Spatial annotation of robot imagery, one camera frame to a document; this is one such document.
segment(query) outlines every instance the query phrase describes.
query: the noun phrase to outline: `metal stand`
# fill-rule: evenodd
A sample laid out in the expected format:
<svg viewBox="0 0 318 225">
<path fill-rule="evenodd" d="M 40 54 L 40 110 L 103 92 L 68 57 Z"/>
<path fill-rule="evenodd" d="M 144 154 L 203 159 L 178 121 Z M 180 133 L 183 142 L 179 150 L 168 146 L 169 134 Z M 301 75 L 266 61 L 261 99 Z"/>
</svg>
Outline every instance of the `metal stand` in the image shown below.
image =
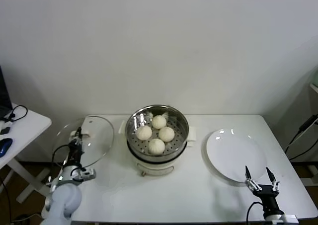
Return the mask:
<svg viewBox="0 0 318 225">
<path fill-rule="evenodd" d="M 22 193 L 16 198 L 19 203 L 23 203 L 33 190 L 37 191 L 43 196 L 47 196 L 49 194 L 50 188 L 41 183 L 41 180 L 49 174 L 49 169 L 43 169 L 35 178 L 16 159 L 12 159 L 8 163 L 8 166 L 11 167 L 12 170 L 5 178 L 5 181 L 7 180 L 8 182 L 10 180 L 14 171 L 29 183 L 26 189 L 24 189 Z"/>
</svg>

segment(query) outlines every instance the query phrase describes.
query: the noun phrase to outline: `white table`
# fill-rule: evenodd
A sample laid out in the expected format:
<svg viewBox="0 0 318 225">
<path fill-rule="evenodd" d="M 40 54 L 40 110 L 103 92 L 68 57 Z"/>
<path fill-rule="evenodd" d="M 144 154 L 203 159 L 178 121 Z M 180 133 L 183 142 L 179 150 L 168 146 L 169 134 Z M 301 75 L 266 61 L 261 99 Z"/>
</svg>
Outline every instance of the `white table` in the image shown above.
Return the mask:
<svg viewBox="0 0 318 225">
<path fill-rule="evenodd" d="M 17 108 L 15 110 L 15 118 L 23 116 L 25 109 Z M 8 149 L 7 153 L 0 158 L 0 169 L 6 164 L 11 167 L 11 171 L 5 178 L 4 183 L 6 184 L 13 175 L 13 172 L 19 174 L 24 178 L 30 185 L 17 197 L 17 201 L 22 203 L 33 190 L 38 191 L 42 195 L 46 196 L 49 193 L 49 188 L 41 183 L 41 180 L 48 175 L 49 170 L 44 169 L 35 178 L 33 177 L 16 159 L 15 157 L 35 138 L 37 138 L 42 132 L 44 132 L 50 125 L 51 119 L 35 113 L 31 110 L 25 118 L 18 120 L 13 123 L 10 132 L 6 135 L 0 135 L 0 140 L 3 138 L 12 138 L 13 143 Z"/>
<path fill-rule="evenodd" d="M 128 115 L 105 115 L 116 132 Z M 196 142 L 181 155 L 175 170 L 162 177 L 141 177 L 134 167 L 126 140 L 117 134 L 109 153 L 96 163 L 97 178 L 80 185 L 82 202 L 74 221 L 123 223 L 244 222 L 247 208 L 259 199 L 243 185 L 222 178 L 205 154 L 208 136 L 221 128 L 240 128 L 262 146 L 268 167 L 281 181 L 277 202 L 286 214 L 313 218 L 318 211 L 295 170 L 258 115 L 188 115 L 196 127 Z M 258 180 L 270 184 L 267 174 Z M 251 221 L 262 221 L 254 206 Z"/>
</svg>

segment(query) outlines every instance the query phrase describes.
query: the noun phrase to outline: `power cord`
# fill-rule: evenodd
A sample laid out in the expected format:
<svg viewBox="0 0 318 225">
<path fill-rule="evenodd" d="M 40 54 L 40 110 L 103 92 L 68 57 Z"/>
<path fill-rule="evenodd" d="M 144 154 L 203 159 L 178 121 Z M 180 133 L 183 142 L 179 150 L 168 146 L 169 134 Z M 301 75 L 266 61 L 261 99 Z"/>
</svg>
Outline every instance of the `power cord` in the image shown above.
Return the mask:
<svg viewBox="0 0 318 225">
<path fill-rule="evenodd" d="M 28 114 L 28 111 L 29 111 L 29 110 L 27 109 L 26 106 L 17 105 L 15 108 L 13 108 L 12 112 L 11 112 L 10 115 L 9 115 L 9 118 L 14 118 L 14 117 L 15 117 L 14 111 L 15 111 L 15 109 L 17 109 L 18 107 L 24 108 L 24 109 L 25 109 L 25 114 L 24 114 L 22 117 L 19 117 L 19 118 L 17 118 L 17 119 L 12 120 L 12 122 L 16 122 L 16 121 L 18 121 L 18 120 L 20 120 L 20 119 L 26 117 L 26 115 Z"/>
<path fill-rule="evenodd" d="M 315 143 L 314 143 L 309 149 L 307 149 L 307 150 L 304 151 L 303 153 L 301 153 L 301 154 L 299 154 L 299 155 L 297 155 L 297 156 L 295 156 L 295 157 L 293 157 L 293 158 L 291 158 L 291 159 L 289 159 L 289 160 L 296 159 L 296 158 L 300 157 L 301 155 L 306 154 L 308 151 L 310 151 L 312 148 L 314 148 L 314 146 L 315 146 L 317 143 L 318 143 L 318 139 L 315 141 Z"/>
<path fill-rule="evenodd" d="M 15 118 L 15 113 L 14 113 L 14 111 L 15 111 L 17 108 L 19 108 L 19 107 L 22 107 L 22 108 L 25 109 L 25 114 L 24 114 L 23 116 L 17 118 L 17 119 L 14 119 L 14 118 Z M 3 121 L 5 121 L 5 122 L 16 122 L 16 121 L 18 121 L 18 120 L 20 120 L 20 119 L 26 117 L 26 115 L 28 114 L 28 112 L 29 112 L 29 110 L 27 109 L 26 106 L 24 106 L 24 105 L 17 105 L 17 106 L 15 106 L 15 107 L 12 109 L 12 111 L 11 111 L 11 113 L 9 114 L 8 117 L 3 117 L 3 118 L 1 118 L 1 119 L 2 119 Z"/>
<path fill-rule="evenodd" d="M 53 176 L 52 170 L 53 170 L 53 165 L 54 165 L 55 153 L 56 153 L 59 149 L 61 149 L 61 148 L 63 148 L 63 147 L 71 147 L 71 146 L 72 146 L 72 145 L 70 145 L 70 144 L 62 145 L 62 146 L 60 146 L 60 147 L 57 147 L 57 148 L 54 150 L 54 152 L 53 152 L 53 154 L 52 154 L 52 160 L 51 160 L 50 178 L 52 178 L 52 176 Z"/>
<path fill-rule="evenodd" d="M 261 206 L 263 206 L 263 204 L 260 203 L 260 202 L 254 202 L 254 203 L 252 203 L 252 204 L 250 205 L 250 207 L 249 207 L 248 210 L 247 210 L 247 214 L 246 214 L 246 225 L 249 225 L 248 215 L 249 215 L 249 212 L 250 212 L 251 208 L 252 208 L 255 204 L 260 204 Z"/>
<path fill-rule="evenodd" d="M 6 196 L 7 196 L 7 198 L 8 198 L 9 221 L 10 221 L 10 223 L 12 223 L 12 221 L 11 221 L 11 202 L 10 202 L 9 193 L 8 193 L 8 190 L 7 190 L 7 188 L 6 188 L 6 186 L 5 186 L 4 182 L 3 182 L 3 179 L 2 179 L 1 177 L 0 177 L 0 182 L 1 182 L 1 184 L 3 185 L 3 187 L 4 187 L 4 190 L 5 190 Z"/>
<path fill-rule="evenodd" d="M 22 224 L 21 222 L 24 222 L 24 221 L 28 221 L 28 223 L 26 224 L 30 224 L 30 218 L 33 217 L 33 216 L 38 216 L 39 218 L 42 219 L 42 216 L 40 213 L 33 213 L 31 215 L 26 215 L 26 214 L 22 214 L 20 216 L 17 217 L 17 219 L 13 220 L 11 223 L 9 224 L 6 224 L 6 225 L 12 225 L 12 224 L 16 224 L 16 223 L 19 223 L 19 224 Z"/>
<path fill-rule="evenodd" d="M 294 143 L 302 137 L 310 127 L 312 127 L 314 124 L 316 124 L 318 121 L 318 114 L 312 115 L 307 121 L 305 121 L 300 127 L 298 132 L 295 134 L 293 139 L 289 142 L 288 146 L 285 148 L 284 152 L 287 153 L 288 149 L 294 145 Z"/>
</svg>

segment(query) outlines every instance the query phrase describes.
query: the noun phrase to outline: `glass lid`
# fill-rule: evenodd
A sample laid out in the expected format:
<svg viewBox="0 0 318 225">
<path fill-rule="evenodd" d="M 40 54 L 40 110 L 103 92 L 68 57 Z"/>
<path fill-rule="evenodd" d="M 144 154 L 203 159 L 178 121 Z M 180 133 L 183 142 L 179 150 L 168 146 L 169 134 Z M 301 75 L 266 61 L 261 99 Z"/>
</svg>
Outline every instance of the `glass lid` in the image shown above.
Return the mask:
<svg viewBox="0 0 318 225">
<path fill-rule="evenodd" d="M 91 166 L 108 153 L 114 140 L 112 124 L 101 116 L 87 116 L 65 125 L 55 137 L 52 153 L 58 147 L 67 145 L 79 127 L 81 127 L 83 134 L 82 150 L 84 152 L 80 162 L 83 167 Z M 54 162 L 64 161 L 68 153 L 68 147 L 58 149 L 54 156 Z"/>
</svg>

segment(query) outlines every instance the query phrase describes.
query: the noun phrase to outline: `blue mouse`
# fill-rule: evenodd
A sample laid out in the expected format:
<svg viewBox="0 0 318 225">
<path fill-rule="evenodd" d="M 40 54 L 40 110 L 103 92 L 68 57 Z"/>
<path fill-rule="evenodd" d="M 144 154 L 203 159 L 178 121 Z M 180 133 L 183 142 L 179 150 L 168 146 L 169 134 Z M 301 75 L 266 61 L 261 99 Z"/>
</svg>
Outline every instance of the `blue mouse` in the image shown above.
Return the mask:
<svg viewBox="0 0 318 225">
<path fill-rule="evenodd" d="M 11 138 L 4 138 L 0 141 L 0 157 L 4 156 L 12 144 Z"/>
</svg>

